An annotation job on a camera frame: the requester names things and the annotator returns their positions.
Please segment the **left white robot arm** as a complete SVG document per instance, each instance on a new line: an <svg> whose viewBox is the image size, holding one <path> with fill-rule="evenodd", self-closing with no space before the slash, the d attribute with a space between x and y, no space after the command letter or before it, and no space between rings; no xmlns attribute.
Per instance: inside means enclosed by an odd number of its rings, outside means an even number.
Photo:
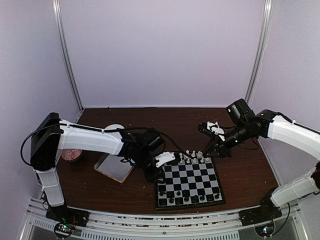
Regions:
<svg viewBox="0 0 320 240"><path fill-rule="evenodd" d="M51 112L31 136L30 164L38 174L52 213L61 222L72 218L56 170L57 150L76 149L106 153L131 160L142 169L147 182L164 177L153 152L164 144L154 129L133 133L121 125L96 128L62 120Z"/></svg>

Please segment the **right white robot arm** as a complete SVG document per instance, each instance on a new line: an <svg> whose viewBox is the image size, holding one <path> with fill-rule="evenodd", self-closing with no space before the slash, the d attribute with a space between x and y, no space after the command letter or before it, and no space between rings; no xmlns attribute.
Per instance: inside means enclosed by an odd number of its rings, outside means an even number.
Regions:
<svg viewBox="0 0 320 240"><path fill-rule="evenodd" d="M240 98L226 107L232 127L217 122L201 122L198 131L210 139L202 151L205 157L231 157L231 149L245 141L263 137L280 141L320 159L320 133L291 120L281 112L269 109L255 114L247 102ZM259 220L268 220L276 209L297 199L320 192L320 165L292 182L269 191L256 210Z"/></svg>

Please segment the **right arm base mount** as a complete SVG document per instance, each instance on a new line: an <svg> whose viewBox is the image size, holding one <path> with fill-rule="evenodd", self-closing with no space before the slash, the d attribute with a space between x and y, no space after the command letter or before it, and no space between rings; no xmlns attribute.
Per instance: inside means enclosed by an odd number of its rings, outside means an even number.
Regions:
<svg viewBox="0 0 320 240"><path fill-rule="evenodd" d="M275 219L282 216L282 212L278 208L269 211L261 206L241 210L238 214L242 226L254 227L255 233L262 238L271 237L275 233Z"/></svg>

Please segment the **black grey chessboard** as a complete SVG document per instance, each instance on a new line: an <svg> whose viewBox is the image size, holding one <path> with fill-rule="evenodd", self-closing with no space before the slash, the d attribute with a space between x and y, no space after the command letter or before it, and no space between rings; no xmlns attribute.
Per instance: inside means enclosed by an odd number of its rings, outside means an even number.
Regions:
<svg viewBox="0 0 320 240"><path fill-rule="evenodd" d="M191 207L201 208L226 203L214 161L201 151L175 152L175 160L161 166L163 182L155 188L155 209L177 211Z"/></svg>

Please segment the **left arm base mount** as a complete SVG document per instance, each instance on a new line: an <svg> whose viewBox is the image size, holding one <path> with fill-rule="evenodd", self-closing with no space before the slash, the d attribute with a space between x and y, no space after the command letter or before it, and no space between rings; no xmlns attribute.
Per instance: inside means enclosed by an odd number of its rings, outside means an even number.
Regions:
<svg viewBox="0 0 320 240"><path fill-rule="evenodd" d="M56 221L53 233L59 239L65 240L80 231L79 227L86 227L89 220L89 212L74 208L53 210L49 208L45 217Z"/></svg>

